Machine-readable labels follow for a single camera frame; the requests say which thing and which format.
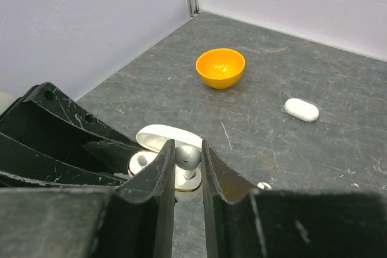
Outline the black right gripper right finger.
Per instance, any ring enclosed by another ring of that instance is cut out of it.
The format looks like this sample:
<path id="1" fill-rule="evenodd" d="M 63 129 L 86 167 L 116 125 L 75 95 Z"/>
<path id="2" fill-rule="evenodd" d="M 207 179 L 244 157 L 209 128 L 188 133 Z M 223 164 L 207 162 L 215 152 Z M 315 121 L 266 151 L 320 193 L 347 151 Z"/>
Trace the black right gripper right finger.
<path id="1" fill-rule="evenodd" d="M 201 173 L 209 257 L 385 257 L 386 197 L 375 192 L 262 190 L 208 141 Z"/>

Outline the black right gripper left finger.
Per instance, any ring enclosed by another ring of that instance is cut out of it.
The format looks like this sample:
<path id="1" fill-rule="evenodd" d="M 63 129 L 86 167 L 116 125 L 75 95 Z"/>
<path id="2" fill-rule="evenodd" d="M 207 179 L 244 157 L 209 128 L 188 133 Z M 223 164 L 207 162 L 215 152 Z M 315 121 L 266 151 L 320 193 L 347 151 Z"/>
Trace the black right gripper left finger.
<path id="1" fill-rule="evenodd" d="M 171 151 L 117 188 L 1 185 L 1 256 L 170 257 Z"/>

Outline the white earbud charging case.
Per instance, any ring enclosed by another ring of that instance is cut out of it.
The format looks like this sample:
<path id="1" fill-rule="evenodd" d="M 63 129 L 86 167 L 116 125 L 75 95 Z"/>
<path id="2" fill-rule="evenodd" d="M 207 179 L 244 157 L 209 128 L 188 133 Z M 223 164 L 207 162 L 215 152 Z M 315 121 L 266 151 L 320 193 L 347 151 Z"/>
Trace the white earbud charging case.
<path id="1" fill-rule="evenodd" d="M 144 171 L 162 157 L 164 146 L 172 146 L 171 152 L 166 152 L 165 157 L 170 159 L 175 168 L 174 189 L 175 199 L 180 202 L 193 200 L 199 193 L 202 185 L 202 173 L 199 163 L 195 175 L 191 179 L 186 179 L 183 175 L 184 170 L 176 165 L 175 149 L 178 146 L 195 146 L 202 157 L 203 139 L 197 134 L 164 124 L 150 124 L 140 129 L 135 140 L 144 148 L 134 153 L 128 161 L 128 174 L 135 176 Z"/>

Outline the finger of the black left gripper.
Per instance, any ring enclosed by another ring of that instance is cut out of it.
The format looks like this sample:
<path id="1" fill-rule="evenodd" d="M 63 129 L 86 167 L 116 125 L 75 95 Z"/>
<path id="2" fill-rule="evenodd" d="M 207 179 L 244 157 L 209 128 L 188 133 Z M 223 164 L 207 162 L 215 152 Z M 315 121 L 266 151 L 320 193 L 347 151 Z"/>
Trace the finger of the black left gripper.
<path id="1" fill-rule="evenodd" d="M 71 166 L 1 134 L 1 185 L 19 186 L 111 186 L 126 179 Z"/>
<path id="2" fill-rule="evenodd" d="M 1 114 L 1 132 L 76 167 L 126 167 L 139 150 L 50 82 L 32 86 Z"/>

